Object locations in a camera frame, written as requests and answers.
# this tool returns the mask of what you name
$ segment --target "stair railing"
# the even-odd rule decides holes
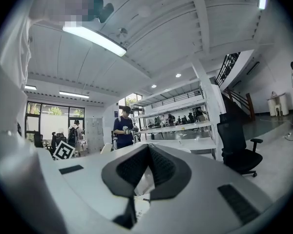
[[[239,55],[240,52],[225,56],[224,62],[216,78],[216,83],[218,84],[218,86],[221,86],[221,84],[224,83],[225,79],[230,74],[233,66],[235,65],[235,62],[238,60]]]
[[[255,120],[254,107],[253,107],[252,99],[249,93],[247,93],[245,95],[246,98],[244,98],[240,94],[230,90],[229,88],[226,88],[224,92],[226,92],[229,95],[229,99],[231,101],[233,101],[233,99],[236,99],[241,104],[241,106],[244,106],[250,112],[251,120],[252,121]]]

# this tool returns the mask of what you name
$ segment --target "black office chair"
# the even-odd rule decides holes
[[[60,133],[60,134],[57,134],[57,138],[62,138],[64,137],[64,134]]]
[[[263,160],[263,157],[255,152],[257,144],[262,143],[263,140],[251,139],[254,142],[253,151],[246,149],[242,124],[231,117],[218,123],[217,129],[224,144],[222,149],[224,164],[242,175],[253,174],[253,177],[256,177],[256,171],[251,169]]]
[[[64,137],[64,136],[63,137],[57,137],[56,140],[55,140],[57,146],[60,144],[61,141],[66,143],[66,137]]]
[[[41,135],[40,133],[36,132],[34,134],[34,145],[35,145],[35,147],[43,148],[42,139],[43,139],[43,135]]]

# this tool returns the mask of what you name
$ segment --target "white desk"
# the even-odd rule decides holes
[[[216,148],[215,142],[210,137],[197,139],[146,140],[139,142],[139,144],[156,144],[175,149],[188,149],[190,151]]]
[[[270,116],[276,116],[274,108],[276,104],[279,104],[279,103],[281,105],[282,114],[283,115],[289,114],[286,93],[271,97],[267,99],[267,101],[268,101]]]

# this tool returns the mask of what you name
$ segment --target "recessed light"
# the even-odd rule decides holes
[[[25,89],[37,90],[35,86],[25,85]]]
[[[69,92],[63,92],[63,91],[60,91],[60,95],[74,96],[74,97],[87,98],[87,99],[89,98],[89,96],[75,94],[75,93],[69,93]]]

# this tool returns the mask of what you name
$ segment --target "window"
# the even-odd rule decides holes
[[[69,108],[69,116],[75,118],[84,118],[84,108]]]
[[[44,140],[52,140],[52,133],[63,133],[68,137],[68,107],[42,105],[40,133]]]
[[[120,105],[120,106],[125,106],[125,98],[121,99],[121,100],[118,102],[118,105]]]
[[[39,132],[39,117],[30,117],[26,118],[26,130],[33,132]]]
[[[137,101],[137,94],[131,94],[126,96],[126,106],[130,107],[131,104],[134,104]]]
[[[29,102],[27,104],[26,113],[31,114],[31,115],[39,115],[40,114],[40,108],[41,108],[41,104],[34,103],[34,102]]]
[[[25,136],[33,141],[35,132],[43,135],[44,140],[51,140],[52,133],[63,133],[68,137],[68,128],[79,120],[79,127],[84,129],[84,108],[41,104],[29,101],[25,116]]]

